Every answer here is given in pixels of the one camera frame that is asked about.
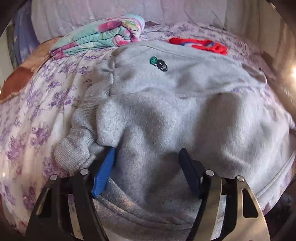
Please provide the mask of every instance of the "floral blanket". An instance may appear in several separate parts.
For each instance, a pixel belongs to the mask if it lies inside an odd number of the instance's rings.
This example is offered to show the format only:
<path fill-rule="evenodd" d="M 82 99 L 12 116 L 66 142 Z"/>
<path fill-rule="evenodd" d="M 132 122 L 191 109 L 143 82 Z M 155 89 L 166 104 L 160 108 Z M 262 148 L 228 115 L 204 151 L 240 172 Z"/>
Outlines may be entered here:
<path fill-rule="evenodd" d="M 144 19 L 134 14 L 95 21 L 62 37 L 52 46 L 50 54 L 59 59 L 84 50 L 137 42 L 144 27 Z"/>
<path fill-rule="evenodd" d="M 234 60 L 262 68 L 269 78 L 274 78 L 256 46 L 214 27 L 193 23 L 153 26 L 143 30 L 140 41 L 167 41 L 171 37 L 219 42 Z M 69 175 L 55 162 L 53 150 L 70 132 L 72 114 L 96 77 L 94 67 L 109 58 L 112 50 L 94 49 L 51 59 L 20 95 L 0 104 L 0 194 L 21 233 L 25 233 L 33 206 L 50 175 Z M 279 104 L 268 85 L 243 91 Z M 270 186 L 269 196 L 257 196 L 265 213 L 276 204 L 295 174 L 291 168 L 294 157 L 291 158 Z"/>

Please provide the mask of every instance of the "bed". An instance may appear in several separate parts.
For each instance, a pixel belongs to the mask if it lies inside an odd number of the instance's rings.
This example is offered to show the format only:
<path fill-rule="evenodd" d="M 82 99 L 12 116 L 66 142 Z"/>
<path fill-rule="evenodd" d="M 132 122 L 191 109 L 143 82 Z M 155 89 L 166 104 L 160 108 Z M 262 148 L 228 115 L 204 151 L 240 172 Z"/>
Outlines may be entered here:
<path fill-rule="evenodd" d="M 33 1 L 33 8 L 41 6 Z M 271 84 L 277 83 L 277 77 L 262 59 L 260 49 L 252 42 L 217 25 L 209 26 L 212 20 L 207 24 L 177 22 L 146 27 L 140 40 L 167 42 L 176 36 L 211 39 L 226 46 L 233 60 L 264 71 Z M 67 31 L 49 37 L 41 36 L 42 32 L 38 31 L 37 37 L 42 42 L 64 35 Z M 54 149 L 70 132 L 71 117 L 95 78 L 94 67 L 110 58 L 113 50 L 89 50 L 60 60 L 50 59 L 33 75 L 19 95 L 0 104 L 0 193 L 10 213 L 7 215 L 10 216 L 9 221 L 23 235 L 33 206 L 48 178 L 52 174 L 60 177 L 70 175 L 56 163 Z M 247 91 L 260 96 L 266 104 L 285 111 L 269 85 Z M 288 113 L 286 115 L 288 125 L 294 129 L 292 117 Z M 256 191 L 264 214 L 276 204 L 296 174 L 296 137 L 292 131 L 283 139 L 278 155 L 281 165 L 276 167 L 276 174 L 264 188 Z M 120 239 L 113 233 L 107 234 L 113 235 L 114 240 Z"/>

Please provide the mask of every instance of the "mattress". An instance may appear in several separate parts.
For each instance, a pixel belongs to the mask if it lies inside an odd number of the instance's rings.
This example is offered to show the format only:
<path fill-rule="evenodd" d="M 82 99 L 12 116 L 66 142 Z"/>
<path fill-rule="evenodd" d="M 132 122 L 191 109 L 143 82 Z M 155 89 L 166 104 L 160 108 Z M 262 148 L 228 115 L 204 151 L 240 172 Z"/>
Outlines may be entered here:
<path fill-rule="evenodd" d="M 141 41 L 167 41 L 170 37 L 212 39 L 225 45 L 236 61 L 261 68 L 275 78 L 258 47 L 229 32 L 203 24 L 178 23 L 144 29 Z M 25 233 L 33 206 L 52 174 L 68 176 L 53 158 L 56 145 L 70 132 L 71 117 L 94 78 L 94 67 L 109 58 L 113 48 L 89 50 L 49 60 L 23 92 L 0 105 L 0 193 L 16 228 Z M 266 85 L 250 88 L 265 102 L 281 105 Z M 292 118 L 291 128 L 295 127 Z M 271 182 L 256 193 L 264 213 L 278 201 L 295 175 L 296 138 L 287 135 L 278 152 L 284 165 Z"/>

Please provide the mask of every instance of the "brown fabric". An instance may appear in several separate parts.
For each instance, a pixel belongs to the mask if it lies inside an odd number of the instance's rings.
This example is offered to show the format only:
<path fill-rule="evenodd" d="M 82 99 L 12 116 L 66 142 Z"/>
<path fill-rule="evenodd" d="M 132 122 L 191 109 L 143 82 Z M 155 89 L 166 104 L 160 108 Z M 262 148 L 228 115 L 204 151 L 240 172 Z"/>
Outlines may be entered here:
<path fill-rule="evenodd" d="M 50 59 L 49 50 L 59 39 L 60 37 L 56 37 L 39 45 L 25 62 L 16 68 L 4 82 L 0 94 L 0 104 L 22 92 L 34 73 Z"/>

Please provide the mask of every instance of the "silver screw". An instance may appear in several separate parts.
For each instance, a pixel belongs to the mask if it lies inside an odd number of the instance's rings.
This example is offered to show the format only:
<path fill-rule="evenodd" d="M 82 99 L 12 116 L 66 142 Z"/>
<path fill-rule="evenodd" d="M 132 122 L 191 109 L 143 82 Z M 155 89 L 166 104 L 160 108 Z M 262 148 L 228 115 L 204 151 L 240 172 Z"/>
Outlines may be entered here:
<path fill-rule="evenodd" d="M 244 177 L 243 176 L 237 176 L 237 180 L 240 181 L 240 182 L 243 182 L 244 181 Z"/>
<path fill-rule="evenodd" d="M 51 176 L 50 176 L 50 179 L 51 179 L 52 181 L 55 181 L 55 180 L 57 179 L 57 174 L 53 174 L 53 175 L 51 175 Z"/>
<path fill-rule="evenodd" d="M 206 170 L 205 173 L 208 175 L 208 176 L 213 176 L 214 175 L 214 172 L 212 170 Z"/>
<path fill-rule="evenodd" d="M 82 169 L 81 171 L 80 171 L 80 174 L 81 175 L 87 175 L 89 173 L 89 170 L 88 169 Z"/>

